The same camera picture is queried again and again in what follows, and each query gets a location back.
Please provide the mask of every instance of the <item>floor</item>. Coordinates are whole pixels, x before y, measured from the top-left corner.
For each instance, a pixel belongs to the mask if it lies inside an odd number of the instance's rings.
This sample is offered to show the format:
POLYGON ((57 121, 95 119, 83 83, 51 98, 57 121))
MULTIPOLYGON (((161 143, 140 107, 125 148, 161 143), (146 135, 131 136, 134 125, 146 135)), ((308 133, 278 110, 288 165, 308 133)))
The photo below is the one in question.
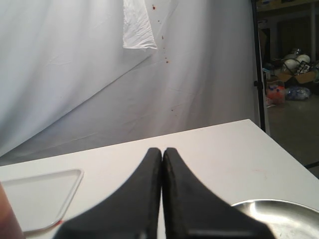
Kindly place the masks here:
MULTIPOLYGON (((319 161, 319 96, 268 108, 271 137, 302 165, 319 161)), ((319 178, 319 166, 310 169, 319 178)))

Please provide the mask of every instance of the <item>black metal pole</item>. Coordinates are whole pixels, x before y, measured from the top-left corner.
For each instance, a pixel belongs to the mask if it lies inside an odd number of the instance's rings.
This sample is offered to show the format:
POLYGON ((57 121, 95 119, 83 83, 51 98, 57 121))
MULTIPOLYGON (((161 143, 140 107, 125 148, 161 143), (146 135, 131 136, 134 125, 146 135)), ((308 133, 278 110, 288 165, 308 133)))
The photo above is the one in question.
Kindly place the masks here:
POLYGON ((259 118, 260 118, 260 128, 266 131, 265 125, 265 108, 264 108, 264 84, 262 81, 262 69, 261 69, 261 57, 259 49, 259 35, 258 35, 258 21, 257 21, 257 7, 256 0, 251 0, 253 9, 253 23, 254 23, 254 38, 255 38, 255 55, 256 55, 256 68, 257 68, 257 81, 254 81, 254 86, 258 90, 258 103, 259 103, 259 118))

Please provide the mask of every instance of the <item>white table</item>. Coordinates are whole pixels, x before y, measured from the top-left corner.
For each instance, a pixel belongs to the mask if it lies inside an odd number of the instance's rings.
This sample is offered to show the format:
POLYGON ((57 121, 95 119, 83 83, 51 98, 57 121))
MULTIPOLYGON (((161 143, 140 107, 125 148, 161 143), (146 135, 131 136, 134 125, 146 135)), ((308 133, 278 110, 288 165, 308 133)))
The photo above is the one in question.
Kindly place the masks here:
MULTIPOLYGON (((112 194, 149 147, 178 149, 193 173, 233 204, 282 199, 319 210, 319 181, 250 120, 199 128, 82 152, 0 167, 0 180, 82 168, 84 178, 63 220, 112 194)), ((50 239, 58 227, 28 238, 50 239)), ((162 207, 159 239, 165 238, 162 207)))

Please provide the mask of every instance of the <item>white tray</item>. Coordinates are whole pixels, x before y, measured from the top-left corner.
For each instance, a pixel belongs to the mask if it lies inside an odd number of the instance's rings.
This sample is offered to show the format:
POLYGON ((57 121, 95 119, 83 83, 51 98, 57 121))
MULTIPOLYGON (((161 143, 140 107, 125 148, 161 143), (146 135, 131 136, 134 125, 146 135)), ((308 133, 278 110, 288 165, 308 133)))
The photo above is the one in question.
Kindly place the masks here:
POLYGON ((22 230, 33 232, 62 219, 82 177, 73 169, 1 183, 22 230))

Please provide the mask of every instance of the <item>stainless steel bowl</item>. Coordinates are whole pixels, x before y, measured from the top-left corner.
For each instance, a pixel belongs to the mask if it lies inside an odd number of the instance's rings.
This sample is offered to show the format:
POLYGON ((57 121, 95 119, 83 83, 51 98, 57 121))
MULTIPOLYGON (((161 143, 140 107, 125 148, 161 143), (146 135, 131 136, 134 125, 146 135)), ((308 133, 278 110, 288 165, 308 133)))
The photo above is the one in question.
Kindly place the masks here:
POLYGON ((319 239, 319 212, 281 200, 249 200, 233 207, 264 222, 277 239, 319 239))

